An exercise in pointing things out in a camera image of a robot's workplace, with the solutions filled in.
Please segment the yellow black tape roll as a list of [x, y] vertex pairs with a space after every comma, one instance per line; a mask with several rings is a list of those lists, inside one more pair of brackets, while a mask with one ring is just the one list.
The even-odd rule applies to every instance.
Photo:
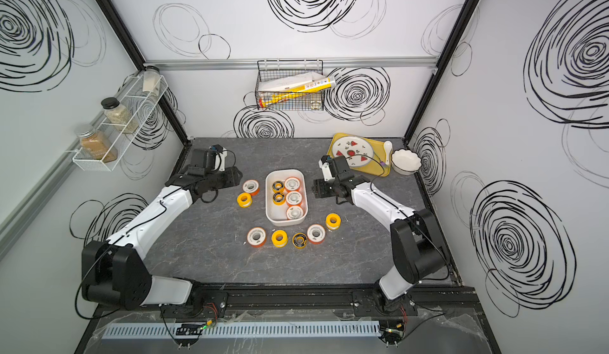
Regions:
[[308, 244], [308, 237], [305, 233], [295, 233], [292, 238], [292, 243], [297, 249], [304, 249]]
[[275, 192], [272, 196], [273, 204], [276, 206], [281, 206], [285, 203], [285, 193], [283, 192]]
[[272, 191], [274, 193], [281, 193], [283, 194], [285, 192], [285, 183], [281, 180], [276, 180], [274, 181], [274, 183], [271, 185]]

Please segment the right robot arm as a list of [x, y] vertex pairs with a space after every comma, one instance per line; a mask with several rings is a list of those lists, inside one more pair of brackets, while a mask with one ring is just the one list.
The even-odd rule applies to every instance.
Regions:
[[323, 155], [318, 161], [323, 177], [314, 181], [319, 199], [336, 199], [366, 211], [390, 233], [393, 267], [377, 282], [384, 299], [395, 300], [427, 276], [449, 266], [443, 242], [433, 240], [439, 230], [428, 209], [414, 210], [381, 192], [364, 176], [351, 170], [345, 157]]

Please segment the white plastic storage box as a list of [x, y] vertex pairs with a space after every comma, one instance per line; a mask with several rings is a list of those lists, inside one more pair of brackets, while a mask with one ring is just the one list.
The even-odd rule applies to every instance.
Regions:
[[265, 179], [265, 213], [276, 227], [304, 222], [309, 211], [305, 177], [296, 169], [273, 171]]

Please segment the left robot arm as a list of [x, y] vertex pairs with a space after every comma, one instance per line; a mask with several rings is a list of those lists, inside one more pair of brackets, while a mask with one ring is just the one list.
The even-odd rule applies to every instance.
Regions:
[[237, 187], [243, 173], [231, 166], [207, 171], [196, 168], [172, 176], [159, 195], [124, 228], [105, 241], [92, 241], [82, 250], [82, 280], [77, 295], [118, 310], [141, 306], [186, 305], [193, 282], [153, 276], [144, 259], [148, 251], [182, 212], [206, 192]]

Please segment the orange sealing tape roll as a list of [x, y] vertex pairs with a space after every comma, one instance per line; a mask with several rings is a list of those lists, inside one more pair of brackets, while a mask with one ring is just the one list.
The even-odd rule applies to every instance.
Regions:
[[249, 195], [257, 195], [260, 190], [260, 185], [257, 180], [246, 180], [243, 184], [243, 192]]
[[291, 176], [284, 181], [284, 187], [287, 192], [299, 192], [302, 182], [296, 176]]
[[313, 224], [307, 229], [306, 235], [309, 243], [318, 245], [325, 240], [327, 233], [322, 225]]
[[286, 217], [289, 220], [301, 219], [304, 217], [304, 213], [304, 209], [301, 206], [293, 205], [287, 209]]
[[293, 206], [293, 205], [301, 206], [301, 204], [303, 203], [303, 200], [304, 200], [304, 196], [301, 194], [301, 192], [288, 192], [285, 195], [285, 201], [290, 206]]
[[254, 227], [247, 233], [247, 243], [252, 247], [261, 247], [266, 243], [266, 230]]

